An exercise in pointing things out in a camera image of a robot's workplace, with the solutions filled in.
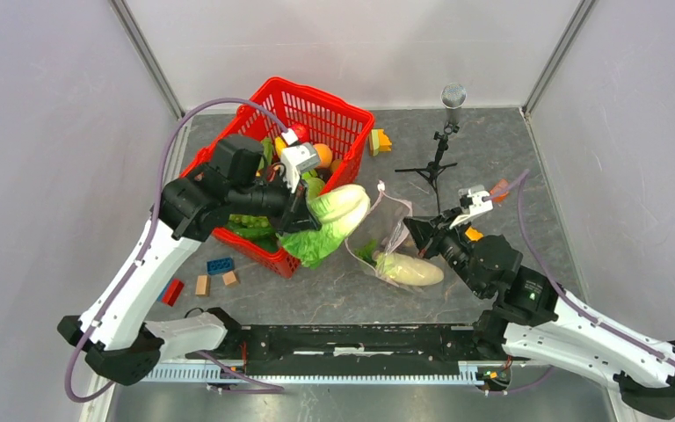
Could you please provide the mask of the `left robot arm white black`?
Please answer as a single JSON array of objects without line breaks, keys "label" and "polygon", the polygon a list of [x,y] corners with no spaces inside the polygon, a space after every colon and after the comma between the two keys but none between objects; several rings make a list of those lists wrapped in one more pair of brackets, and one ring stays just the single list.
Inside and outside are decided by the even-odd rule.
[{"label": "left robot arm white black", "polygon": [[320,162],[315,147],[284,148],[268,171],[259,168],[263,156],[263,145],[248,136],[219,140],[209,159],[163,188],[138,244],[100,298],[60,321],[60,334],[97,375],[129,386],[164,360],[198,351],[226,359],[239,351],[236,324],[220,310],[161,323],[147,314],[177,269],[231,215],[265,216],[280,234],[320,228],[301,178]]}]

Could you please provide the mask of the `clear zip top bag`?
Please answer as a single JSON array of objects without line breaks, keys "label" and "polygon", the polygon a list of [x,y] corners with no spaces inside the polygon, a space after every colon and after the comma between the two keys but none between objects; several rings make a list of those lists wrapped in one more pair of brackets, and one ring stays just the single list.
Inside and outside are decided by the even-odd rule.
[{"label": "clear zip top bag", "polygon": [[[393,287],[408,291],[419,292],[425,287],[431,287],[411,287],[387,282],[377,275],[375,269],[376,263],[374,266],[371,266],[355,255],[354,251],[357,248],[363,246],[372,239],[376,239],[378,242],[376,253],[397,252],[412,256],[414,258],[420,258],[418,256],[418,249],[414,244],[409,231],[403,225],[404,217],[412,217],[414,215],[415,208],[413,203],[409,200],[400,199],[389,194],[385,183],[381,180],[379,180],[376,184],[376,191],[378,193],[376,200],[371,202],[371,207],[369,208],[368,213],[362,223],[351,233],[351,235],[345,239],[345,248],[350,253],[350,255],[358,261],[359,267],[363,273],[368,276],[372,276],[377,280],[386,282]],[[436,262],[432,260],[424,260],[441,268]]]}]

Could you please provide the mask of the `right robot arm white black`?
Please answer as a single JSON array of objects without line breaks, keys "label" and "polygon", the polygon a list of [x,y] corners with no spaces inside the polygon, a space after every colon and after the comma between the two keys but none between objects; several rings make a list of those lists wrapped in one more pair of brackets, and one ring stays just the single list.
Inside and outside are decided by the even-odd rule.
[{"label": "right robot arm white black", "polygon": [[403,220],[421,257],[442,257],[476,297],[492,301],[473,324],[479,356],[537,360],[617,391],[636,411],[675,418],[675,340],[615,323],[523,266],[504,236],[475,240],[469,224],[452,222],[450,212]]}]

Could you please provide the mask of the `napa cabbage toy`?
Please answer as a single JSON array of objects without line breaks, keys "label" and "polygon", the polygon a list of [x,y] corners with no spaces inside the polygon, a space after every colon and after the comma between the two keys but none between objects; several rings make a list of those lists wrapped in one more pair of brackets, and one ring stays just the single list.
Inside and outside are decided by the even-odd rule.
[{"label": "napa cabbage toy", "polygon": [[322,227],[286,234],[279,242],[302,266],[312,268],[319,266],[358,228],[371,207],[371,200],[363,186],[349,184],[316,196],[308,200],[307,205]]}]

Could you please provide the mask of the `white long radish toy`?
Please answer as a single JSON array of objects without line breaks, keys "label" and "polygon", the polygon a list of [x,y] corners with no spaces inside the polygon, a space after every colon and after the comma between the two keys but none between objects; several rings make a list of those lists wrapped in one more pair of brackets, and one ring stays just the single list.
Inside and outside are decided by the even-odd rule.
[{"label": "white long radish toy", "polygon": [[402,253],[377,252],[375,260],[377,275],[396,285],[425,287],[444,279],[444,272],[438,266]]}]

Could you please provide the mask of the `green leafy vegetable toy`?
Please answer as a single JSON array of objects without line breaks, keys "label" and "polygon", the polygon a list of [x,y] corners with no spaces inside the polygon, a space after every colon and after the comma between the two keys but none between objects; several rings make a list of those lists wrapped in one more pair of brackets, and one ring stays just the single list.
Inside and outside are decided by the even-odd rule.
[{"label": "green leafy vegetable toy", "polygon": [[354,251],[354,253],[359,259],[361,259],[365,263],[367,263],[371,266],[374,266],[375,263],[376,263],[375,258],[374,258],[374,254],[377,251],[377,244],[378,244],[377,240],[372,239],[372,240],[368,241],[366,244],[364,244],[363,246],[360,246],[359,248],[357,248]]}]

